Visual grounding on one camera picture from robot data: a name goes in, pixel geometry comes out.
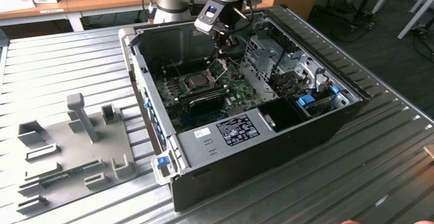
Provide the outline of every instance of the motherboard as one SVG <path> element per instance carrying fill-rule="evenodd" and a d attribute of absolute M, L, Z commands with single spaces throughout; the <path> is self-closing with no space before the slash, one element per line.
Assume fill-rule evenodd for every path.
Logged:
<path fill-rule="evenodd" d="M 208 62 L 203 71 L 183 75 L 177 72 L 177 76 L 155 81 L 177 133 L 240 114 L 262 103 L 240 69 L 240 61 L 222 58 Z"/>

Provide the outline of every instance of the blue latch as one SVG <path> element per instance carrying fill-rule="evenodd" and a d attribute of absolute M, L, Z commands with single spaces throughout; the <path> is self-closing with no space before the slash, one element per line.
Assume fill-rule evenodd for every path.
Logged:
<path fill-rule="evenodd" d="M 168 158 L 168 156 L 159 157 L 156 160 L 157 160 L 157 165 L 156 165 L 157 168 L 161 168 L 161 167 L 169 165 L 169 158 Z"/>
<path fill-rule="evenodd" d="M 298 98 L 298 102 L 302 106 L 310 104 L 311 102 L 314 102 L 315 99 L 310 94 L 304 94 Z"/>
<path fill-rule="evenodd" d="M 331 91 L 334 94 L 339 93 L 339 88 L 336 86 L 331 86 Z"/>

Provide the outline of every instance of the circuit board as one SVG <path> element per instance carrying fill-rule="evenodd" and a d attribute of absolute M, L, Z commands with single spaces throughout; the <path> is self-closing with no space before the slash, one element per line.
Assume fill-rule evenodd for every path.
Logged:
<path fill-rule="evenodd" d="M 212 83 L 212 79 L 219 76 L 220 78 Z M 208 73 L 199 71 L 183 76 L 159 79 L 155 81 L 155 86 L 177 133 L 236 115 L 262 103 L 255 89 L 246 82 L 239 68 L 231 61 L 226 63 L 226 66 L 218 63 L 210 66 Z M 206 95 L 211 93 L 224 94 L 223 106 L 204 114 L 191 115 L 185 107 L 180 105 L 180 98 L 204 97 L 203 93 L 207 91 L 214 92 L 208 92 Z"/>

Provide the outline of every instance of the warning label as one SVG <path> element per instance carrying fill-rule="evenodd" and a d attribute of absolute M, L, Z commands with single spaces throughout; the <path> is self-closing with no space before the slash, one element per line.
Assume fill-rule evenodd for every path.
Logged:
<path fill-rule="evenodd" d="M 252 125 L 247 115 L 242 115 L 223 123 L 216 124 L 226 143 L 230 146 L 244 142 L 246 140 L 259 136 L 259 132 Z"/>

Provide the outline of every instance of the ribbed metal surface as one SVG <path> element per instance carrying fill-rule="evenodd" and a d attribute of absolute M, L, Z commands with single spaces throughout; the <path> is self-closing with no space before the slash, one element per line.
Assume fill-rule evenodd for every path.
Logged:
<path fill-rule="evenodd" d="M 155 183 L 148 165 L 152 149 L 117 59 L 116 30 L 15 40 L 4 76 L 3 92 L 8 93 L 0 98 L 1 217 L 8 221 L 19 218 L 7 169 L 11 153 L 19 148 L 8 139 L 12 125 L 31 117 L 47 124 L 67 119 L 59 103 L 65 91 L 73 90 L 85 95 L 87 111 L 108 102 L 123 108 L 140 176 L 32 218 L 31 223 L 323 224 L 352 218 L 371 224 L 434 218 L 434 166 L 422 149 L 434 141 L 430 119 L 290 11 L 282 7 L 271 10 L 375 96 L 332 140 L 188 211 L 175 213 L 169 190 Z"/>

